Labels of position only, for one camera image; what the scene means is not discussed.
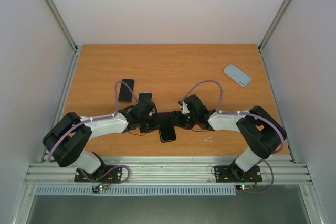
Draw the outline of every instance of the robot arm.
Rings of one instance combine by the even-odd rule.
[[[259,106],[245,112],[225,114],[216,110],[209,111],[196,95],[191,95],[179,103],[182,111],[154,113],[152,116],[148,116],[155,108],[152,101],[141,101],[135,106],[119,110],[117,114],[93,118],[79,117],[70,112],[45,136],[43,144],[49,151],[55,149],[52,156],[60,167],[73,165],[97,178],[106,171],[106,167],[99,156],[84,150],[87,142],[95,137],[123,133],[136,128],[140,128],[142,133],[149,133],[164,123],[187,130],[199,125],[208,131],[238,131],[248,144],[231,164],[231,173],[239,181],[254,165],[268,158],[281,144],[280,136],[272,127],[253,116],[246,116],[247,113],[267,119],[276,126],[283,138],[286,138],[284,129]],[[64,137],[71,127],[79,124],[80,126],[71,131],[72,135]]]

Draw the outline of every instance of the black mounting plate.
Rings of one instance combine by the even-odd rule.
[[[259,166],[255,165],[251,168],[251,170],[244,176],[242,180],[236,180],[235,177],[232,175],[231,166],[230,165],[216,165],[211,169],[211,172],[215,175],[216,182],[255,182],[255,179],[250,176],[250,173],[254,174],[257,178],[258,182],[262,181],[260,168]]]
[[[107,165],[105,167],[105,172],[107,172],[109,169],[115,167],[115,165]],[[89,182],[83,175],[83,173],[79,170],[79,169],[76,169],[76,174],[75,174],[75,182]],[[121,175],[122,175],[122,168],[116,168],[116,169],[113,169],[110,174],[113,176],[113,182],[120,182],[120,178],[121,178]],[[94,179],[94,177],[91,175],[91,174],[88,174],[87,173],[87,176],[91,179]],[[106,175],[104,178],[102,178],[101,180],[97,181],[97,182],[110,182],[111,181],[111,176],[110,175]]]

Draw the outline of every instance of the phone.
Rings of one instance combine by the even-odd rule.
[[[175,129],[171,124],[164,124],[162,127],[160,127],[159,134],[162,143],[176,140]]]
[[[147,92],[141,92],[138,95],[138,101],[143,101],[143,100],[148,100],[148,101],[153,101],[153,94],[152,93],[147,93]]]
[[[237,82],[239,85],[245,87],[251,81],[251,77],[238,69],[235,65],[230,64],[224,69],[224,73],[226,73],[231,79]]]
[[[130,86],[131,90],[134,89],[134,80],[133,79],[122,79],[128,86]],[[119,102],[132,102],[132,93],[131,91],[122,83],[119,91]]]

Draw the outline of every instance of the white vent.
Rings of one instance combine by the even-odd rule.
[[[106,196],[155,196],[155,195],[236,195],[235,186],[110,186],[108,190],[95,193],[92,186],[40,185],[37,195],[106,195]]]

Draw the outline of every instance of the white wall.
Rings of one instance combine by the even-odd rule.
[[[336,220],[336,0],[293,0],[264,54],[288,137]]]
[[[41,157],[71,54],[44,0],[0,0],[0,223]]]
[[[53,1],[77,44],[260,44],[283,0]]]

